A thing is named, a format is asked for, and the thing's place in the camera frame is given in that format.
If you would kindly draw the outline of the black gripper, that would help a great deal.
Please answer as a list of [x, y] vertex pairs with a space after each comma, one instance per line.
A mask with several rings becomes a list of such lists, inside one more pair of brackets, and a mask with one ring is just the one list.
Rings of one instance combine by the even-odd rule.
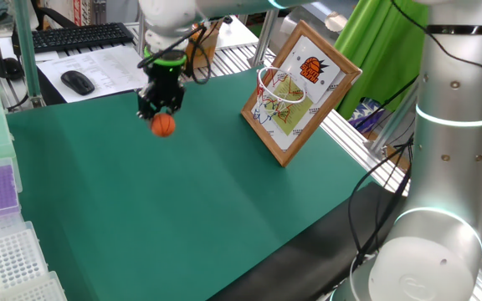
[[185, 89], [180, 85], [179, 78], [182, 66], [166, 66], [161, 64], [149, 64], [146, 74], [149, 83], [137, 92], [137, 117], [142, 120], [151, 120], [156, 113], [152, 100], [169, 100], [167, 113], [176, 114], [182, 107]]

